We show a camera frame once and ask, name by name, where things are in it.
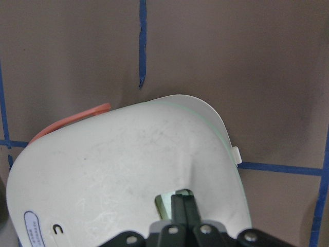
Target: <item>metal screw head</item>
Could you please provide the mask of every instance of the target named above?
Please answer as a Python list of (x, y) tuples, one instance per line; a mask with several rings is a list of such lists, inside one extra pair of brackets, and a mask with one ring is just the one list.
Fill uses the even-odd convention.
[(178, 233), (178, 228), (175, 227), (175, 226), (170, 227), (170, 228), (168, 228), (168, 233), (169, 234), (176, 234), (176, 233)]
[(135, 236), (127, 237), (126, 242), (127, 242), (127, 244), (136, 243), (137, 242), (137, 238)]
[(257, 241), (257, 235), (255, 233), (252, 233), (252, 232), (246, 232), (245, 233), (245, 239), (248, 242), (256, 242)]
[(203, 225), (200, 227), (200, 230), (204, 234), (209, 234), (211, 233), (211, 227), (209, 225)]

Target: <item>red handle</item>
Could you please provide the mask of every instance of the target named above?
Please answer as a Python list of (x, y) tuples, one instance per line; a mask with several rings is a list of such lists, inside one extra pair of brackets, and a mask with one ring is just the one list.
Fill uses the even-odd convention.
[(40, 137), (49, 134), (55, 130), (58, 130), (59, 128), (70, 124), (72, 122), (81, 120), (85, 117), (90, 117), (90, 116), (96, 116), (105, 112), (108, 112), (111, 109), (111, 105), (109, 103), (106, 104), (101, 104), (97, 107), (91, 108), (87, 111), (84, 112), (80, 112), (76, 115), (70, 116), (70, 117), (66, 117), (62, 120), (59, 120), (57, 122), (54, 122), (53, 124), (49, 125), (48, 127), (46, 127), (45, 129), (43, 129), (42, 131), (40, 131), (31, 141), (29, 144), (31, 144), (32, 142), (34, 142), (35, 140), (39, 139)]

